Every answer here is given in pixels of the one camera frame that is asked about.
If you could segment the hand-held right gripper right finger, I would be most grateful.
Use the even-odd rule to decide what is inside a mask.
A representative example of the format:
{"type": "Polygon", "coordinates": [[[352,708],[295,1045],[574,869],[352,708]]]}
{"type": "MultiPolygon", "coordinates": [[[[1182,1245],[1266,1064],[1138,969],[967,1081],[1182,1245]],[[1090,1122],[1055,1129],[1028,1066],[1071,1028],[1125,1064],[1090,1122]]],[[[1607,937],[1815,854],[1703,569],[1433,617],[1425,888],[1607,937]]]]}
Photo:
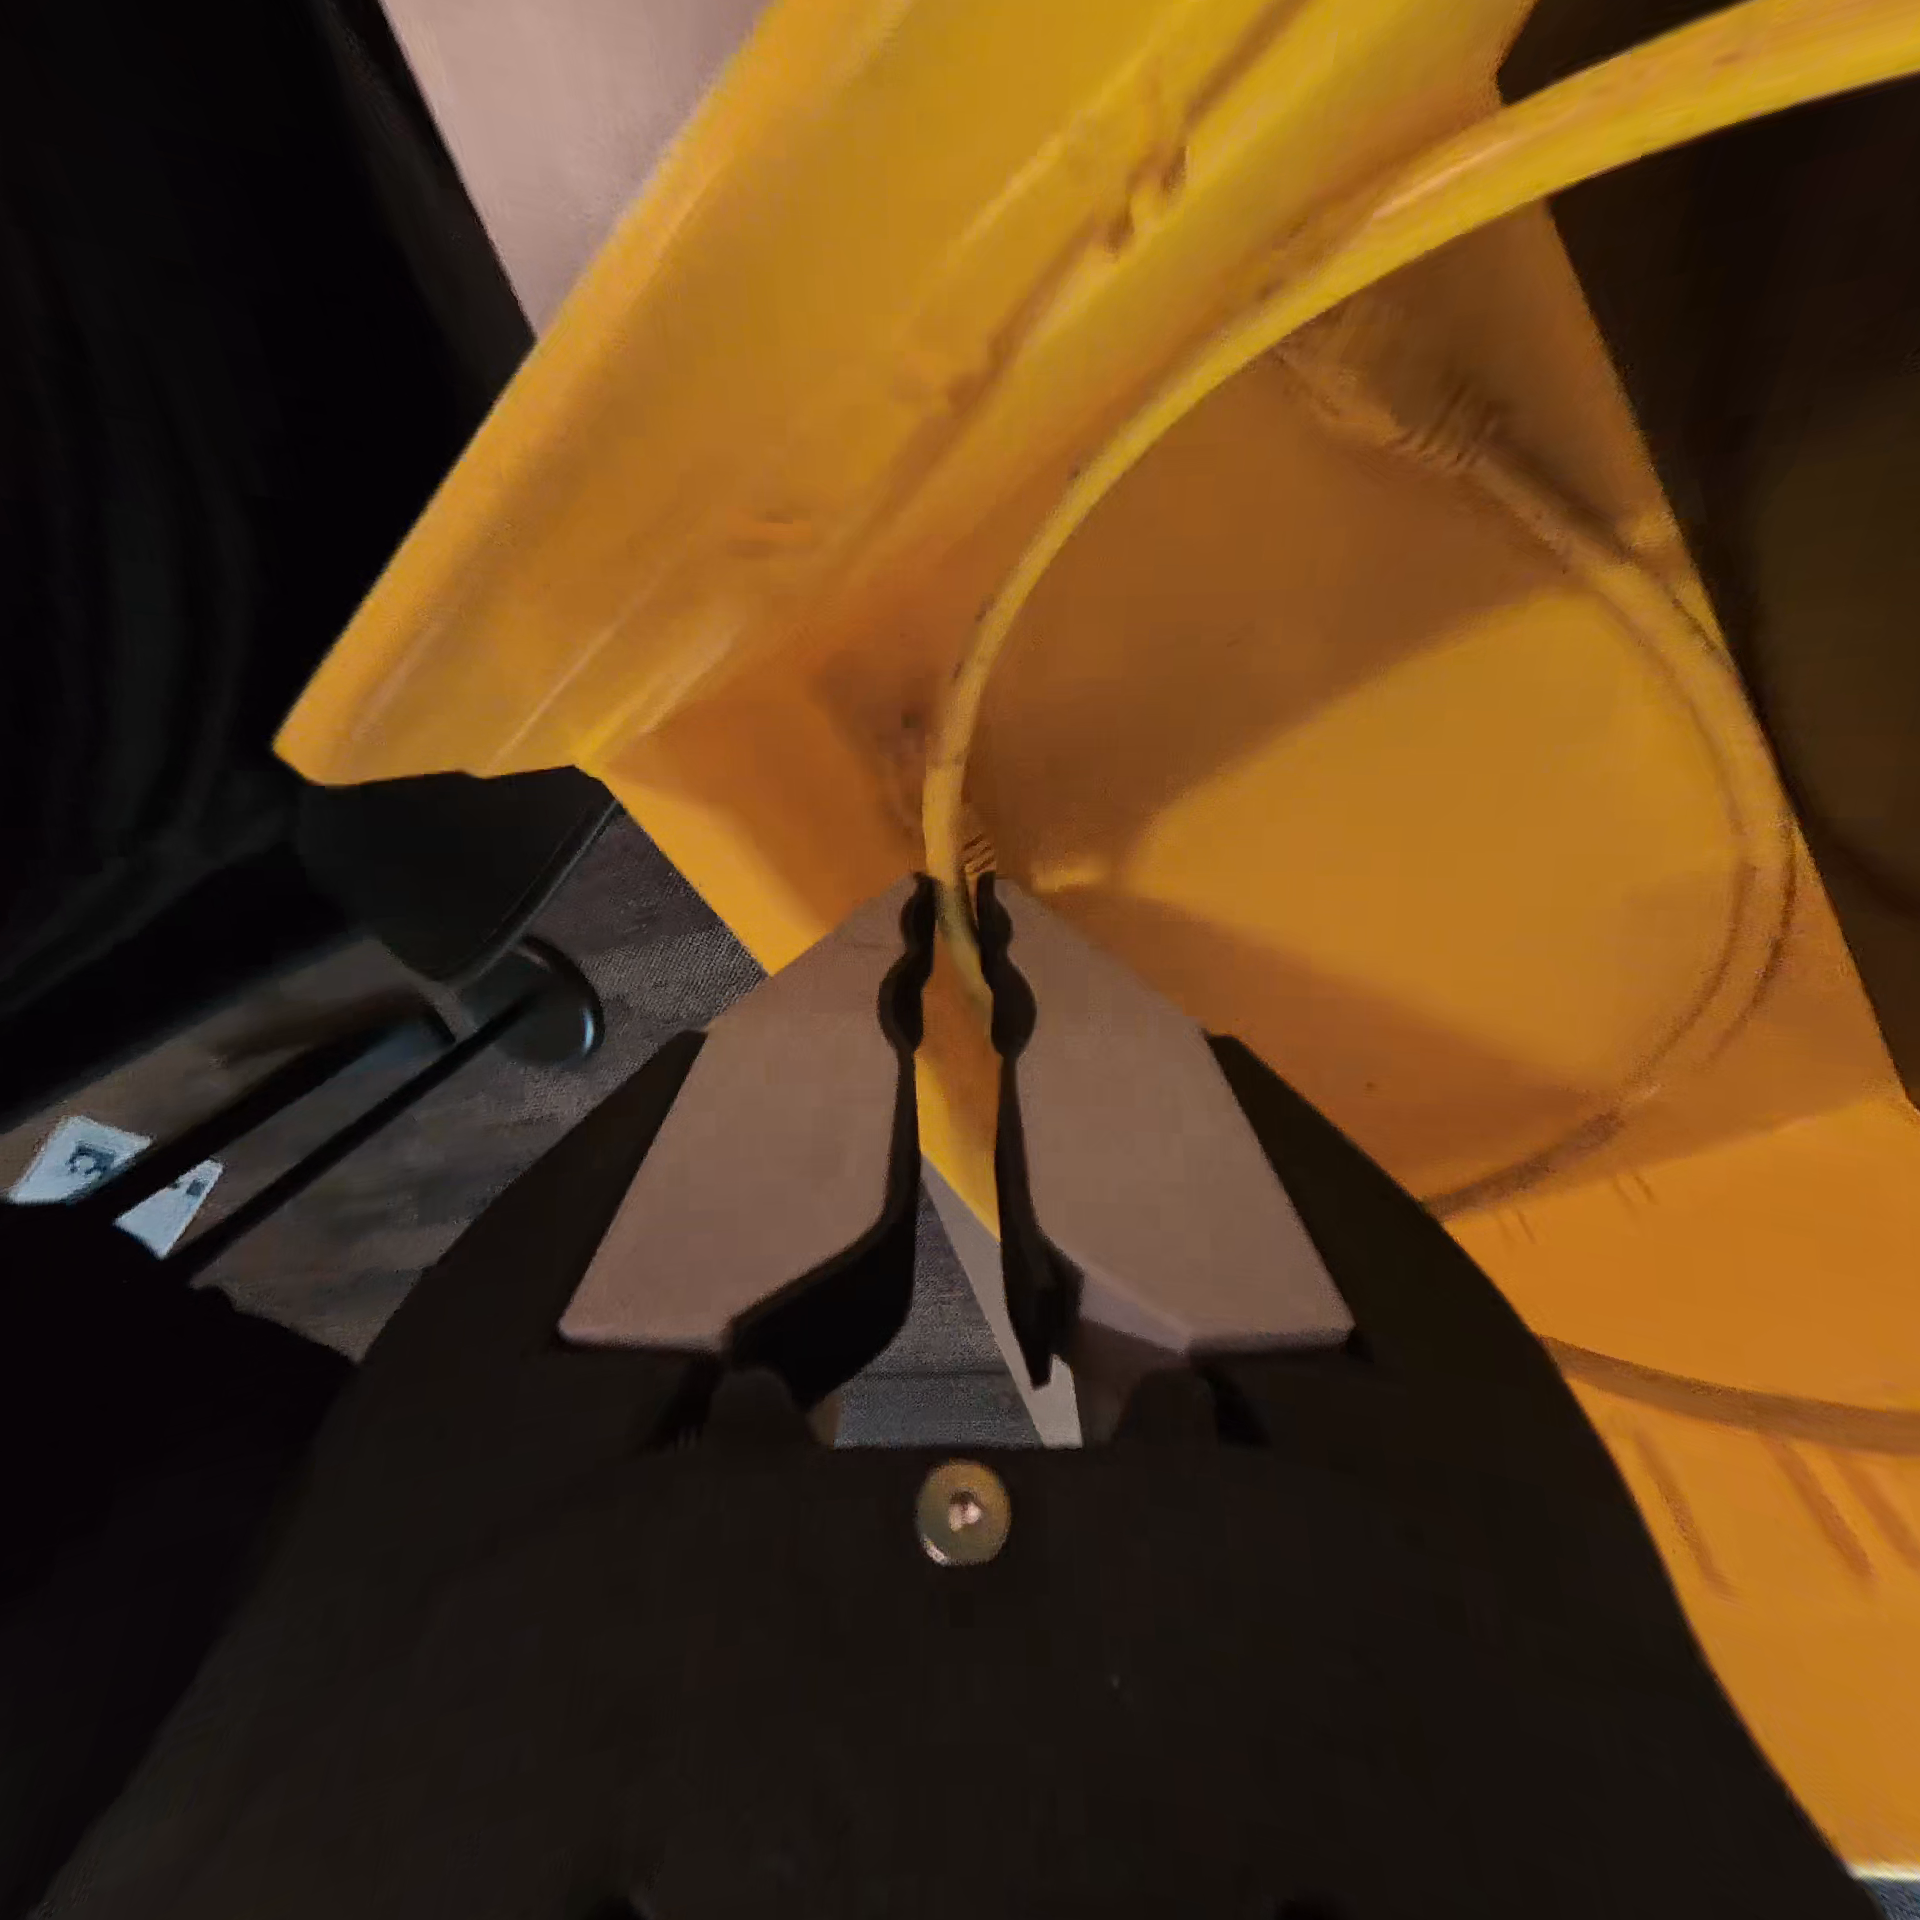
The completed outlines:
{"type": "Polygon", "coordinates": [[[1104,1351],[1157,1372],[1344,1343],[1352,1312],[1205,1028],[1010,880],[977,882],[975,945],[1001,1287],[1032,1385],[1104,1351]]]}

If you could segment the yellow plastic bin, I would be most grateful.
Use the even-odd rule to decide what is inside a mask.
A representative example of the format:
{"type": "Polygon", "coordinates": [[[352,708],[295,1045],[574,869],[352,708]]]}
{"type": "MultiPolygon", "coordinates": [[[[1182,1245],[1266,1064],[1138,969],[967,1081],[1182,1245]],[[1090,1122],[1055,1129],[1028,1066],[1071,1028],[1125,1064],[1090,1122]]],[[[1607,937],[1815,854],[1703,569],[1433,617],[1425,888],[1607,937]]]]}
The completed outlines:
{"type": "Polygon", "coordinates": [[[1721,5],[773,5],[276,740],[600,776],[768,966],[982,850],[1545,1337],[1916,1880],[1916,1105],[1545,202],[1916,78],[1721,5]]]}

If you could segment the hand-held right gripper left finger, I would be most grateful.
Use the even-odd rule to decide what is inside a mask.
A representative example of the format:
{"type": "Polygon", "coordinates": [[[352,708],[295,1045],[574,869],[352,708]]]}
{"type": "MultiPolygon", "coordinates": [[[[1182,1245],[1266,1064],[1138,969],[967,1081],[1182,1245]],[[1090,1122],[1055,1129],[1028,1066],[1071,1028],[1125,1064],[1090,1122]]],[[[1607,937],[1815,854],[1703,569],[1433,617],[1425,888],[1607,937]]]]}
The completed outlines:
{"type": "Polygon", "coordinates": [[[900,1332],[937,887],[900,878],[692,1042],[559,1317],[583,1352],[774,1374],[820,1402],[900,1332]]]}

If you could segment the white floor label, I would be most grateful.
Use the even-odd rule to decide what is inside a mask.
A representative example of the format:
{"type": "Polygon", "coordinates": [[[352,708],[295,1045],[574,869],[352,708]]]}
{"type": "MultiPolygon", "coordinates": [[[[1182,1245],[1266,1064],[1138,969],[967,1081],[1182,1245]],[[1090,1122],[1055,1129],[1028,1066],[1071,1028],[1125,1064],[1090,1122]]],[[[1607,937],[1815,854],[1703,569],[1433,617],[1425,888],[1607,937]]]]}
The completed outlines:
{"type": "Polygon", "coordinates": [[[191,1228],[221,1174],[224,1164],[206,1159],[142,1197],[114,1220],[114,1228],[154,1260],[165,1260],[191,1228]]]}
{"type": "Polygon", "coordinates": [[[21,1206],[64,1204],[133,1164],[150,1137],[84,1116],[61,1117],[7,1190],[21,1206]]]}

